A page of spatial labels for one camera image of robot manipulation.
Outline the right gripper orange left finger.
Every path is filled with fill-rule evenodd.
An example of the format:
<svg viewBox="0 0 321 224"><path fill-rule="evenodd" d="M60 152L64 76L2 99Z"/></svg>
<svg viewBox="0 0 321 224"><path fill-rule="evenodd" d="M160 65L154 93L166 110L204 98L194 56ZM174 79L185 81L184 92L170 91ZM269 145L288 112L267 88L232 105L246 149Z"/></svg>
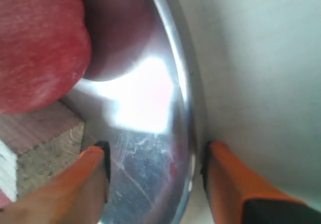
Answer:
<svg viewBox="0 0 321 224"><path fill-rule="evenodd" d="M2 208L1 223L99 223L110 175L110 145L99 141L50 183Z"/></svg>

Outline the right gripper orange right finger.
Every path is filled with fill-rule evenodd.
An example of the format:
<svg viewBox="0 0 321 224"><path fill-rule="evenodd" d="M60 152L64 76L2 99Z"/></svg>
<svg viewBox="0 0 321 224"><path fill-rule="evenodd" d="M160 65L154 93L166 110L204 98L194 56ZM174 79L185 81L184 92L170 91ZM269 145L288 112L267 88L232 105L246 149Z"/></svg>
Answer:
<svg viewBox="0 0 321 224"><path fill-rule="evenodd" d="M307 207L256 174L223 142L206 145L201 174L214 223L243 223L245 203L255 199Z"/></svg>

